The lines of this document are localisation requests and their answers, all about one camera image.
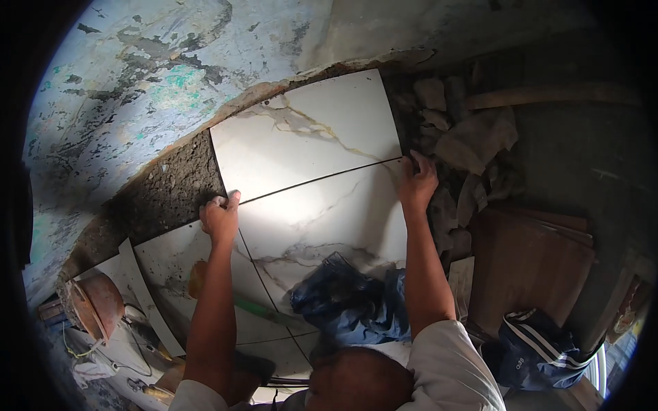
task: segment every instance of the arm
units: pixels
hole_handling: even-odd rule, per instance
[[[236,347],[231,251],[238,232],[240,192],[215,197],[201,209],[203,231],[212,241],[205,282],[192,316],[183,379],[192,379],[228,398]]]
[[[411,151],[420,166],[414,176],[411,159],[403,158],[404,177],[400,187],[400,202],[407,223],[407,277],[405,302],[411,325],[411,337],[416,338],[425,327],[442,320],[454,320],[455,301],[436,252],[427,206],[439,180],[434,163]]]

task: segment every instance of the blue cloth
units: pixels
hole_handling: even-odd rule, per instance
[[[498,337],[482,346],[484,361],[500,385],[526,391],[569,388],[596,353],[580,352],[571,333],[537,308],[506,314]]]
[[[381,344],[411,340],[404,296],[404,270],[386,272],[381,282],[334,253],[292,291],[290,305],[340,344]]]

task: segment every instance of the white shirt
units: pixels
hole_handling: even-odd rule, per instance
[[[411,345],[407,368],[414,375],[412,401],[398,411],[504,411],[491,371],[458,321],[439,321],[422,330]],[[305,391],[277,404],[279,411],[303,411]],[[271,404],[229,408],[206,385],[181,381],[169,411],[265,411]]]

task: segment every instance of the yellow string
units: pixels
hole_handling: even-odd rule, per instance
[[[66,344],[66,333],[64,332],[65,329],[66,329],[66,326],[64,325],[64,323],[62,323],[62,338],[64,339],[64,347],[66,347],[66,351],[68,351],[69,354],[71,354],[71,355],[74,356],[75,358],[82,358],[82,357],[84,357],[85,355],[89,355],[89,354],[91,354],[91,352],[93,351],[93,349],[91,349],[91,350],[89,350],[89,351],[87,351],[87,352],[85,352],[85,353],[83,353],[83,354],[76,354],[76,353],[75,353],[75,352],[74,352],[74,351],[73,351],[73,350],[72,350],[72,349]]]

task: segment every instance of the rusty bucket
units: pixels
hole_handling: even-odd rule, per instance
[[[107,342],[125,312],[123,298],[110,277],[98,273],[70,281],[73,308],[87,332]]]

